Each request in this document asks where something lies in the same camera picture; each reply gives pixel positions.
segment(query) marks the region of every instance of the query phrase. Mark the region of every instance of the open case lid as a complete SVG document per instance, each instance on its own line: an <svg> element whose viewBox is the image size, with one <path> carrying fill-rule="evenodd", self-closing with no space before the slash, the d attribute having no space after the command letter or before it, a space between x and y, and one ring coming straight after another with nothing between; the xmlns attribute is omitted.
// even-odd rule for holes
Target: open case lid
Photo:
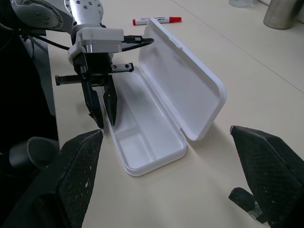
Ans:
<svg viewBox="0 0 304 228"><path fill-rule="evenodd" d="M151 18L139 63L171 118L191 140L204 137L226 101L222 82L159 22Z"/></svg>

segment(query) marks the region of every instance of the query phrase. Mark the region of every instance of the white container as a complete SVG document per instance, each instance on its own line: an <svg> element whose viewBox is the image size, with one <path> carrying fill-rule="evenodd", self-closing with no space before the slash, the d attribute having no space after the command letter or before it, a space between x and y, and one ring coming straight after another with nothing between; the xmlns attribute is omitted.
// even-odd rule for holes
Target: white container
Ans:
<svg viewBox="0 0 304 228"><path fill-rule="evenodd" d="M226 100L222 82L155 19L144 32L132 73L113 74L118 97L115 126L106 116L126 172L141 176L185 155L200 140ZM103 112L103 89L97 90Z"/></svg>

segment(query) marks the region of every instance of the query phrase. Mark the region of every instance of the black object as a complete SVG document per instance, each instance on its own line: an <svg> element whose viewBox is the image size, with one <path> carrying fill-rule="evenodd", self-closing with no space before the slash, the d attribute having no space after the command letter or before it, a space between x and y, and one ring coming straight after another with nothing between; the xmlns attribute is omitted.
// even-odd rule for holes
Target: black object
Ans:
<svg viewBox="0 0 304 228"><path fill-rule="evenodd" d="M70 49L69 47L66 47L66 46L63 46L63 45L61 45L61 44L55 43L55 42L53 42L53 41L51 41L51 40L49 40L49 39L46 39L46 38L41 37L41 36L39 36L39 35L36 35L36 34L34 34L34 33L29 33L29 32L28 32L28 33L21 33L21 34L25 34L26 36L30 36L30 37L35 37L35 38L40 39L40 40L42 40L42 41L44 41L44 42L46 42L46 43L48 43L48 44L50 44L50 45L55 46L55 47L57 47L57 48L61 48L61 49L67 50L67 51Z"/></svg>
<svg viewBox="0 0 304 228"><path fill-rule="evenodd" d="M104 127L102 112L97 92L92 89L94 86L104 87L104 104L111 124L116 121L117 95L111 73L132 72L133 64L124 65L118 69L112 65L108 53L79 54L73 60L74 70L77 75L56 76L56 85L81 83L85 97L85 104L90 116L95 120L99 128Z"/></svg>
<svg viewBox="0 0 304 228"><path fill-rule="evenodd" d="M81 228L92 195L101 130L65 143L31 183L1 228Z"/></svg>
<svg viewBox="0 0 304 228"><path fill-rule="evenodd" d="M125 47L122 49L122 52L134 50L137 48L141 48L147 45L150 45L154 42L153 38L143 38L142 36L124 36L123 43L127 44L136 44L133 46Z"/></svg>
<svg viewBox="0 0 304 228"><path fill-rule="evenodd" d="M299 227L304 161L280 138L250 128L230 130L247 183L271 228Z"/></svg>
<svg viewBox="0 0 304 228"><path fill-rule="evenodd" d="M229 199L246 211L252 218L260 223L267 222L255 197L243 188L235 188L231 191Z"/></svg>
<svg viewBox="0 0 304 228"><path fill-rule="evenodd" d="M9 151L9 162L19 172L46 168L59 153L59 142L32 137L14 145Z"/></svg>
<svg viewBox="0 0 304 228"><path fill-rule="evenodd" d="M10 1L0 0L0 22L15 28L18 18ZM28 187L32 176L18 173L9 163L10 148L33 136L58 140L57 124L50 114L40 77L17 34L0 30L2 77L0 83L0 224Z"/></svg>

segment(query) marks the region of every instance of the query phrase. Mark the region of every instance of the metal cylinder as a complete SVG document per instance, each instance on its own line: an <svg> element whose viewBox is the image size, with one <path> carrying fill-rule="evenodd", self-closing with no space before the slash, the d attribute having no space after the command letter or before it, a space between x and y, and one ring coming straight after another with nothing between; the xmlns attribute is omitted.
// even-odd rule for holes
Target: metal cylinder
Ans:
<svg viewBox="0 0 304 228"><path fill-rule="evenodd" d="M48 166L59 152L58 141L32 137L14 145L9 152L12 167L20 170L42 170Z"/></svg>
<svg viewBox="0 0 304 228"><path fill-rule="evenodd" d="M273 29L291 28L304 4L304 0L271 0L264 24Z"/></svg>

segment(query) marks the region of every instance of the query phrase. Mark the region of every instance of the black cable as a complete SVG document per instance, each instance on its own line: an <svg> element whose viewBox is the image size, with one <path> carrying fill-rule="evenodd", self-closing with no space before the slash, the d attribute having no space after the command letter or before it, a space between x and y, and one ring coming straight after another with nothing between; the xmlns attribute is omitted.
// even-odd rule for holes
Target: black cable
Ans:
<svg viewBox="0 0 304 228"><path fill-rule="evenodd" d="M124 51L130 51L137 48L141 48L153 42L154 42L153 38L142 38L142 36L125 36L123 43L136 44L136 45L125 47L122 49L122 51L124 52Z"/></svg>
<svg viewBox="0 0 304 228"><path fill-rule="evenodd" d="M36 44L36 46L38 46L38 48L40 48L43 52L48 53L48 50L44 48L38 41L33 39L33 37L29 37L29 40Z"/></svg>
<svg viewBox="0 0 304 228"><path fill-rule="evenodd" d="M33 42L33 40L31 40L30 41L30 43L31 43L31 46L32 46L32 54L31 54L31 58L34 58L35 56L34 56L34 54L35 54L35 46L34 46L34 42Z"/></svg>
<svg viewBox="0 0 304 228"><path fill-rule="evenodd" d="M6 27L2 23L0 23L0 29L8 32L13 32L14 30L12 28Z"/></svg>
<svg viewBox="0 0 304 228"><path fill-rule="evenodd" d="M133 46L130 46L130 47L125 47L122 49L122 51L130 51L130 50L134 50L134 49L137 49L137 48L141 48L141 47L144 47L144 46L147 46L151 43L143 43L143 44L136 44L136 45L133 45Z"/></svg>
<svg viewBox="0 0 304 228"><path fill-rule="evenodd" d="M33 30L31 32L35 32L35 30L47 30L47 31L55 31L55 32L65 32L65 31L61 31L61 30L57 30L57 29L48 29L48 28L33 28Z"/></svg>
<svg viewBox="0 0 304 228"><path fill-rule="evenodd" d="M70 49L69 47L66 47L66 46L63 46L61 44L55 43L55 42L53 42L51 40L45 39L44 37L41 37L41 36L38 36L38 35L35 35L35 34L29 33L29 34L26 34L26 35L30 36L30 37L35 37L37 39L40 39L40 40L42 40L42 41L44 41L44 42L46 42L48 44L51 44L51 45L53 45L53 46L55 46L57 48L61 48L61 49L67 50L67 51Z"/></svg>
<svg viewBox="0 0 304 228"><path fill-rule="evenodd" d="M7 45L9 45L10 44L10 41L12 40L12 38L10 37L9 39L8 39L8 41L0 48L0 52L3 50L3 49L5 49L6 47L7 47Z"/></svg>

